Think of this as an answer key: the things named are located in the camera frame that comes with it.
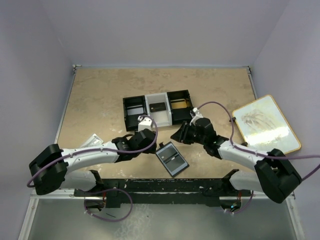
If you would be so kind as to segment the black and white organizer tray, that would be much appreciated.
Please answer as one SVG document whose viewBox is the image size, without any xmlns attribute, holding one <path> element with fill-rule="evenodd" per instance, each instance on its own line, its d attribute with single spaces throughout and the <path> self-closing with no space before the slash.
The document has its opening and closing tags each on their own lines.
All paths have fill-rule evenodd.
<svg viewBox="0 0 320 240">
<path fill-rule="evenodd" d="M 122 103 L 128 132 L 138 129 L 138 117 L 144 114 L 151 116 L 158 127 L 179 125 L 192 119 L 193 104 L 187 89 L 125 97 Z"/>
</svg>

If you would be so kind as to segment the dark grey card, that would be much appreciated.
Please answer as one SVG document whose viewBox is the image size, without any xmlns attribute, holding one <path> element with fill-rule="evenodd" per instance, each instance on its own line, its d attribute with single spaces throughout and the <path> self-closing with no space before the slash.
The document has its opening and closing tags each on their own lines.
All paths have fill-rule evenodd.
<svg viewBox="0 0 320 240">
<path fill-rule="evenodd" d="M 159 159 L 164 163 L 169 162 L 177 153 L 176 148 L 172 144 L 166 145 L 156 152 Z"/>
</svg>

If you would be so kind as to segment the clear plastic card sleeve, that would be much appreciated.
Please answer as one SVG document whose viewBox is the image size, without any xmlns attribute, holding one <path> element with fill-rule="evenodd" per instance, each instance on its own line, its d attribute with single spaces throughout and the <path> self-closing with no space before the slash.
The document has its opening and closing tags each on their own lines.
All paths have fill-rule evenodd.
<svg viewBox="0 0 320 240">
<path fill-rule="evenodd" d="M 104 141 L 95 133 L 93 133 L 81 146 L 80 148 L 94 147 L 102 145 Z"/>
</svg>

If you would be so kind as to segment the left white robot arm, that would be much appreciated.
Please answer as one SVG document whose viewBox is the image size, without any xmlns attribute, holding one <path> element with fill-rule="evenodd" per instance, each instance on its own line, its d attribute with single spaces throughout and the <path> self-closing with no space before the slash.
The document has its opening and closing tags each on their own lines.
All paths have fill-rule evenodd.
<svg viewBox="0 0 320 240">
<path fill-rule="evenodd" d="M 61 188 L 90 192 L 103 183 L 96 170 L 84 172 L 82 168 L 130 161 L 141 153 L 154 154 L 157 137 L 157 132 L 144 129 L 91 147 L 61 149 L 57 143 L 51 144 L 29 164 L 27 187 L 35 188 L 38 195 Z"/>
</svg>

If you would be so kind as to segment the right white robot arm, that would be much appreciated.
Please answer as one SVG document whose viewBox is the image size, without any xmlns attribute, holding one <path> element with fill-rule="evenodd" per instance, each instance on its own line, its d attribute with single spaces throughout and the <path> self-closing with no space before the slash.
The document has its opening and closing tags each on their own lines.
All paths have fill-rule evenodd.
<svg viewBox="0 0 320 240">
<path fill-rule="evenodd" d="M 218 135 L 208 118 L 200 118 L 194 123 L 184 121 L 170 138 L 186 145 L 200 144 L 212 157 L 251 169 L 251 172 L 237 170 L 228 177 L 235 190 L 262 192 L 280 204 L 302 183 L 300 174 L 282 151 L 274 148 L 259 152 L 233 143 Z"/>
</svg>

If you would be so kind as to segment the black leather card holder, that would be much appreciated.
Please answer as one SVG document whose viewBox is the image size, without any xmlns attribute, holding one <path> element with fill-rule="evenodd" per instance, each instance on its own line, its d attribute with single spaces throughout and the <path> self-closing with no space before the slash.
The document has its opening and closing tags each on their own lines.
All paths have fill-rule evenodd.
<svg viewBox="0 0 320 240">
<path fill-rule="evenodd" d="M 176 146 L 170 141 L 166 144 L 164 144 L 163 142 L 161 142 L 159 144 L 159 149 L 163 148 L 166 145 L 170 145 L 172 144 L 175 148 Z M 177 175 L 179 175 L 182 171 L 184 171 L 185 169 L 187 169 L 190 165 L 188 164 L 188 162 L 185 160 L 185 158 L 181 155 L 181 153 L 177 150 L 177 154 L 167 163 L 164 163 L 163 161 L 161 161 L 159 159 L 159 157 L 157 156 L 157 158 L 160 160 L 160 162 L 162 163 L 162 165 L 164 166 L 164 168 L 167 170 L 167 172 L 170 174 L 170 176 L 172 178 L 176 177 Z"/>
</svg>

